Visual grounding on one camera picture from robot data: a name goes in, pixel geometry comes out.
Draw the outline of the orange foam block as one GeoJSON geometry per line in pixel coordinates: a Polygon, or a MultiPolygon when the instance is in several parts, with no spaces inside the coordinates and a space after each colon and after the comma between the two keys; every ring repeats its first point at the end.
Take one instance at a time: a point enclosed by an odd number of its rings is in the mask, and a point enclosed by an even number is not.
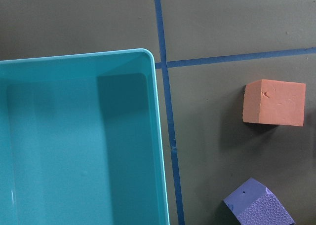
{"type": "Polygon", "coordinates": [[[268,125],[304,125],[306,85],[261,79],[245,87],[242,120],[268,125]]]}

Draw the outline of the purple foam block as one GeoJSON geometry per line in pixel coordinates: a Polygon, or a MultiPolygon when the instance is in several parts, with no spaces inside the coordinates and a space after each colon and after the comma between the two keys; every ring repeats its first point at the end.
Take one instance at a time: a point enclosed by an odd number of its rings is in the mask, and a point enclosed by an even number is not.
{"type": "Polygon", "coordinates": [[[278,198],[254,178],[249,178],[223,201],[242,225],[296,224],[278,198]]]}

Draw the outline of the blue plastic bin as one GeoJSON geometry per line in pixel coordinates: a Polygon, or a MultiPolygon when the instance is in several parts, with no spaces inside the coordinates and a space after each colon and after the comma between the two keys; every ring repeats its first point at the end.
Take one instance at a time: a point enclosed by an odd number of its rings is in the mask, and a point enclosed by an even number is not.
{"type": "Polygon", "coordinates": [[[169,224],[151,52],[1,61],[0,222],[169,224]]]}

